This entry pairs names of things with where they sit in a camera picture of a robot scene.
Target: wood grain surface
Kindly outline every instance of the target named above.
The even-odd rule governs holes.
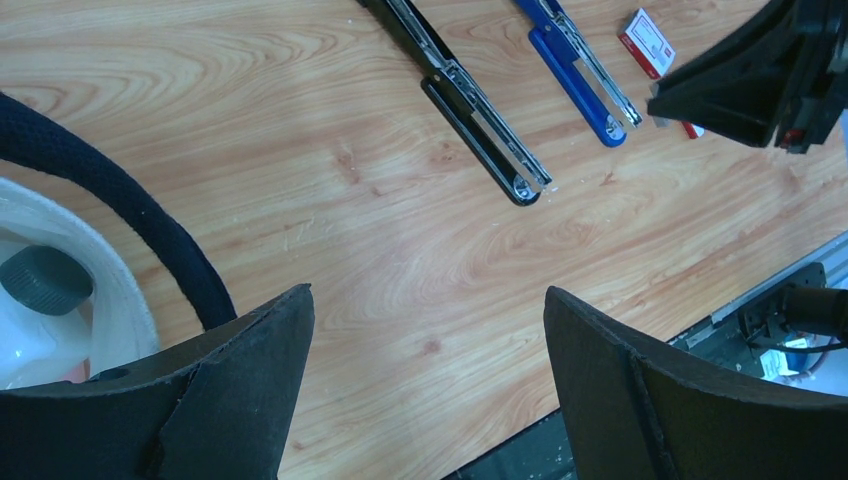
[[[615,35],[646,7],[678,64],[764,1],[567,0],[641,111]],[[282,479],[440,478],[557,406],[546,287],[668,339],[848,229],[841,132],[806,157],[648,120],[600,145],[508,0],[416,4],[555,181],[513,206],[354,0],[0,0],[0,88],[126,168],[239,313],[300,282],[314,343]],[[13,167],[99,229],[166,345],[173,279],[84,191]]]

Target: blue stapler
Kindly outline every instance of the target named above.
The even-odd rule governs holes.
[[[515,0],[533,21],[530,42],[577,105],[601,143],[617,147],[642,116],[595,58],[556,0]]]

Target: white plastic container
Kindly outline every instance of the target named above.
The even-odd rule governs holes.
[[[79,262],[93,279],[91,298],[80,308],[82,319],[90,331],[89,354],[85,363],[88,368],[85,371],[75,368],[74,372],[66,372],[73,375],[36,383],[66,379],[83,381],[103,370],[159,351],[156,325],[144,301],[144,295],[129,268],[108,242],[72,212],[32,190],[0,177],[0,263],[29,245],[47,245],[67,253]],[[5,312],[12,311],[6,307],[9,305],[9,299],[2,295],[0,294],[0,311],[4,313],[0,317],[0,323],[7,321]],[[45,340],[49,338],[67,339],[67,342],[62,342],[61,346],[57,344],[53,350],[56,355],[64,356],[67,363],[75,361],[80,352],[86,350],[82,346],[84,341],[75,340],[83,337],[78,318],[71,322],[42,320],[37,325],[43,327],[39,327],[38,331],[44,335],[39,337],[44,343],[32,345],[32,355],[28,358],[37,358],[39,352],[49,350],[51,343]],[[7,335],[7,329],[8,332],[17,329],[17,335],[26,334],[28,338],[33,338],[32,330],[27,330],[32,326],[20,325],[22,324],[14,322],[8,327],[0,325],[0,345],[7,345],[9,342],[6,337],[12,333]],[[10,362],[7,365],[13,365],[11,359],[0,360]],[[46,376],[52,377],[53,372],[64,370],[64,364],[63,361],[61,368],[51,370]],[[32,368],[39,365],[40,363],[33,363]],[[0,366],[0,381],[4,380],[3,373],[11,368]],[[9,387],[0,384],[0,388]]]
[[[0,388],[55,382],[91,354],[91,276],[51,247],[0,241]]]

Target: black cable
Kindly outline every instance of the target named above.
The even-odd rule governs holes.
[[[776,345],[760,345],[760,344],[757,344],[757,343],[751,343],[749,345],[753,348],[765,348],[767,350],[777,350],[777,351],[786,352],[786,353],[824,353],[824,352],[831,352],[833,350],[839,350],[840,348],[848,348],[848,343],[846,343],[846,342],[839,342],[839,343],[833,343],[833,344],[830,344],[830,345],[821,345],[821,346],[818,346],[818,347],[808,347],[808,348],[787,347],[785,345],[779,345],[779,344],[776,344]]]
[[[134,178],[81,138],[2,92],[0,157],[70,180],[112,208],[171,272],[204,330],[236,318],[215,267]]]

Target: black bracket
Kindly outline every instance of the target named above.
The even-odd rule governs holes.
[[[847,27],[845,0],[771,0],[657,82],[648,113],[751,147],[774,138],[789,153],[807,153],[827,140],[848,106]]]
[[[824,266],[821,263],[811,263],[778,282],[731,315],[735,315],[742,337],[749,345],[769,348],[782,342],[791,331],[785,315],[787,289],[824,288],[825,286],[827,286],[827,277]]]

